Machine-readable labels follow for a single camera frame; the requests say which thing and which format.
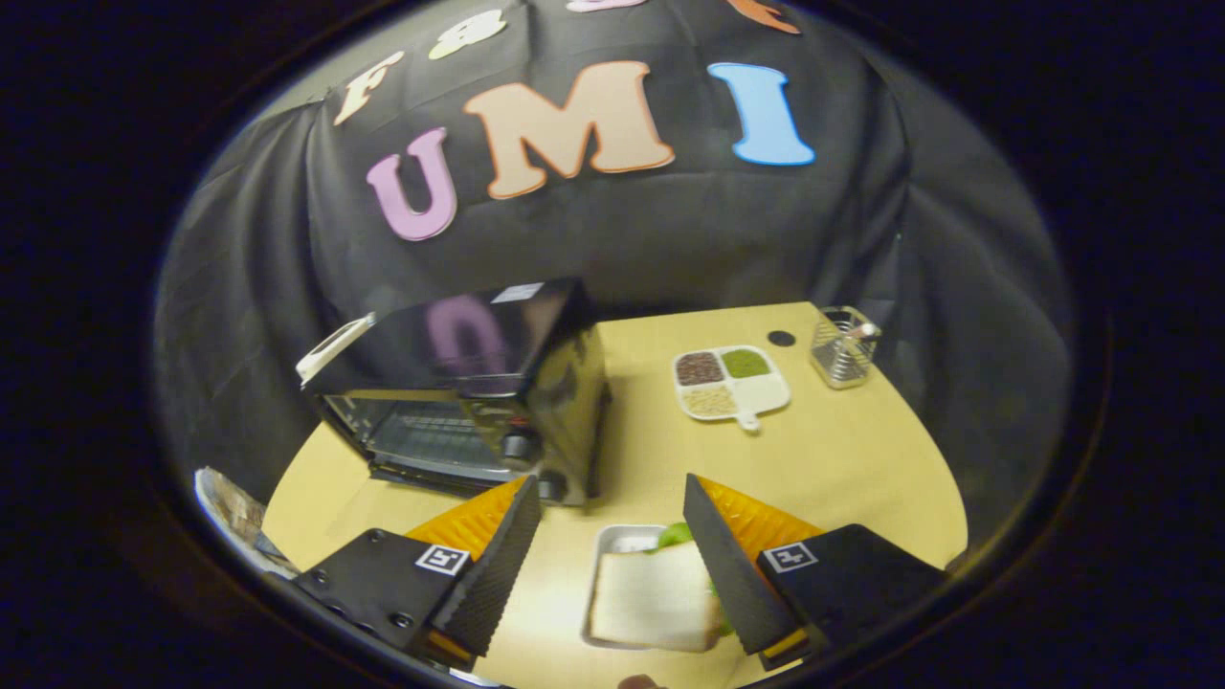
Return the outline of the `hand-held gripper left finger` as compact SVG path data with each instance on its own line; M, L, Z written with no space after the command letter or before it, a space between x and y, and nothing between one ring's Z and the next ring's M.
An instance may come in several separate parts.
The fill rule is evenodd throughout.
M472 671L489 653L541 516L537 477L526 474L405 535L368 528L293 584L398 653Z

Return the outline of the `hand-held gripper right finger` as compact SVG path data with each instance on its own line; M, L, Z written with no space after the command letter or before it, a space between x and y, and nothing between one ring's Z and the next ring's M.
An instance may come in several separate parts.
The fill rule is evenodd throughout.
M866 642L948 579L862 523L826 531L697 474L684 516L726 623L764 671Z

